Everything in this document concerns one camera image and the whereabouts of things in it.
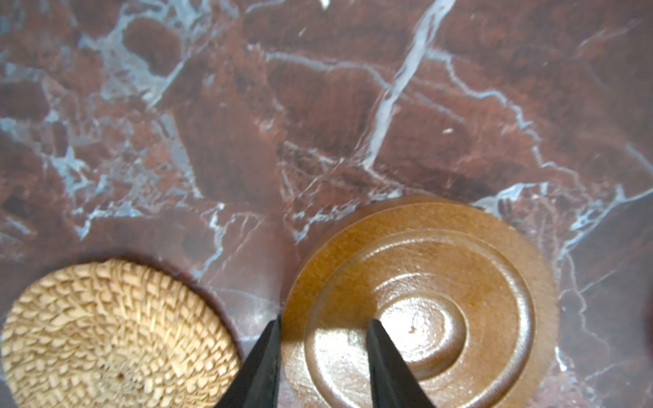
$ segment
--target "marble surface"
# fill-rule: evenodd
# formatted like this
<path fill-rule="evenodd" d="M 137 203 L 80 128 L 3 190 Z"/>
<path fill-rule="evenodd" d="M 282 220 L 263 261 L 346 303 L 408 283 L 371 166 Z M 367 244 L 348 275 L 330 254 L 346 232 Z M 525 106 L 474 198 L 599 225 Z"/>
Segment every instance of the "marble surface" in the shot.
<path fill-rule="evenodd" d="M 0 314 L 124 257 L 247 353 L 337 220 L 444 196 L 550 264 L 530 407 L 653 407 L 652 23 L 642 0 L 2 0 Z"/>

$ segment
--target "wooden lid knob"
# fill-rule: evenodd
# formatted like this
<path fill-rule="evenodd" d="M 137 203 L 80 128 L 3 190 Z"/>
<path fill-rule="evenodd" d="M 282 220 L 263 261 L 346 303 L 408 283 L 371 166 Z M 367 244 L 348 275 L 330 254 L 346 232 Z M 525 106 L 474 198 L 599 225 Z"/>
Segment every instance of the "wooden lid knob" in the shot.
<path fill-rule="evenodd" d="M 523 406 L 558 331 L 539 253 L 500 220 L 440 199 L 363 209 L 306 259 L 281 325 L 306 406 L 372 406 L 372 318 L 439 408 Z"/>

